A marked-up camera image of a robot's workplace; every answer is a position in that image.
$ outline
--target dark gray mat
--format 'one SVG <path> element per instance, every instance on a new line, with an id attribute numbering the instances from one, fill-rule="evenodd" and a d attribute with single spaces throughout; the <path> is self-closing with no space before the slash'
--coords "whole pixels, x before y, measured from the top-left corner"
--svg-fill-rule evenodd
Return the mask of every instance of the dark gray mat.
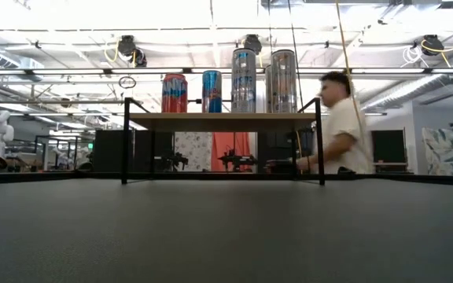
<path id="1" fill-rule="evenodd" d="M 0 282 L 453 282 L 453 186 L 0 185 Z"/>

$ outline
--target white shirt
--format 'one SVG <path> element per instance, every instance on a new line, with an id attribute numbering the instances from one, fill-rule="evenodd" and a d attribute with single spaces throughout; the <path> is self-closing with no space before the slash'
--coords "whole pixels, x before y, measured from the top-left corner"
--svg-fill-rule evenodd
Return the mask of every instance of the white shirt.
<path id="1" fill-rule="evenodd" d="M 322 144 L 325 149 L 338 134 L 350 134 L 356 143 L 349 151 L 336 160 L 324 164 L 325 174 L 336 174 L 338 168 L 346 167 L 357 174 L 373 174 L 373 155 L 371 134 L 366 129 L 366 119 L 356 102 L 361 127 L 355 113 L 354 101 L 346 98 L 336 103 L 330 114 L 322 121 Z M 315 134 L 314 153 L 317 153 L 317 133 Z"/>

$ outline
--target large soda can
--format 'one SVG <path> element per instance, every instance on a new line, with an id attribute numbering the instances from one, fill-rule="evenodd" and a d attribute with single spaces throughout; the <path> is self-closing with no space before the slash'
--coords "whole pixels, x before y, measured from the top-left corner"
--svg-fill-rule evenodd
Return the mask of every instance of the large soda can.
<path id="1" fill-rule="evenodd" d="M 232 56 L 232 112 L 256 112 L 256 54 L 239 48 Z"/>
<path id="2" fill-rule="evenodd" d="M 296 113 L 296 58 L 292 50 L 278 50 L 271 56 L 272 112 Z"/>
<path id="3" fill-rule="evenodd" d="M 266 113 L 272 113 L 272 67 L 265 67 L 265 105 Z"/>
<path id="4" fill-rule="evenodd" d="M 162 113 L 186 113 L 188 82 L 184 75 L 166 74 L 162 82 Z"/>
<path id="5" fill-rule="evenodd" d="M 202 112 L 221 113 L 221 72 L 205 71 L 202 74 Z"/>

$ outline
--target orange curtain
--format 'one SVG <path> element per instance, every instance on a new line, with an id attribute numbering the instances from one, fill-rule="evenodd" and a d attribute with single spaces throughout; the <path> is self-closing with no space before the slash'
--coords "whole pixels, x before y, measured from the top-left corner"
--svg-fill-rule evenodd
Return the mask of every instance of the orange curtain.
<path id="1" fill-rule="evenodd" d="M 235 136 L 235 153 L 239 156 L 250 155 L 249 151 L 249 133 L 213 133 L 212 150 L 211 150 L 211 171 L 225 171 L 223 162 L 219 160 L 221 156 L 234 149 Z M 232 171 L 232 163 L 228 164 L 228 171 Z"/>

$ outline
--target man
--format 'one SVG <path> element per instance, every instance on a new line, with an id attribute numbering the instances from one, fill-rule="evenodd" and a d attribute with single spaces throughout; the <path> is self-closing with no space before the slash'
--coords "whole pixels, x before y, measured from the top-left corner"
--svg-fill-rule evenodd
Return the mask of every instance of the man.
<path id="1" fill-rule="evenodd" d="M 322 143 L 325 174 L 337 174 L 339 169 L 347 169 L 357 174 L 373 174 L 370 132 L 366 129 L 364 113 L 359 109 L 359 121 L 351 85 L 347 75 L 330 72 L 321 79 L 322 103 L 330 109 L 322 121 Z M 313 156 L 300 158 L 299 169 L 318 170 L 317 142 Z"/>

